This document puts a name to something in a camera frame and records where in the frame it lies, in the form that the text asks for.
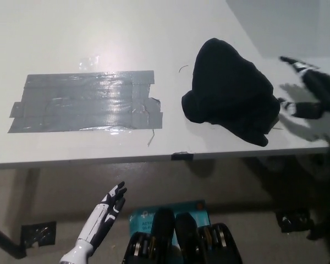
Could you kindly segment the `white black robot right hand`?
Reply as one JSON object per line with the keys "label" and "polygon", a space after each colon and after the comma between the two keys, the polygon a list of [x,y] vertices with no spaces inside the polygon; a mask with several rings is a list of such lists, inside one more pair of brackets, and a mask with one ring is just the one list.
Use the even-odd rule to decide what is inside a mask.
{"label": "white black robot right hand", "polygon": [[317,102],[289,102],[284,98],[278,101],[282,108],[292,117],[320,119],[325,112],[330,113],[330,75],[320,71],[319,67],[302,60],[280,56],[281,62],[287,63],[317,100]]}

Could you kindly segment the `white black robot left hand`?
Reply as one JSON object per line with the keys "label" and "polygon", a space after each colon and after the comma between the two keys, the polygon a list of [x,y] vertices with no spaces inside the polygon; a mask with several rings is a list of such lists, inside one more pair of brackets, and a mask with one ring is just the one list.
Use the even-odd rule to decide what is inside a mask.
{"label": "white black robot left hand", "polygon": [[117,184],[95,206],[78,236],[77,242],[87,242],[94,250],[100,246],[124,206],[124,194],[127,191],[124,185],[124,181]]}

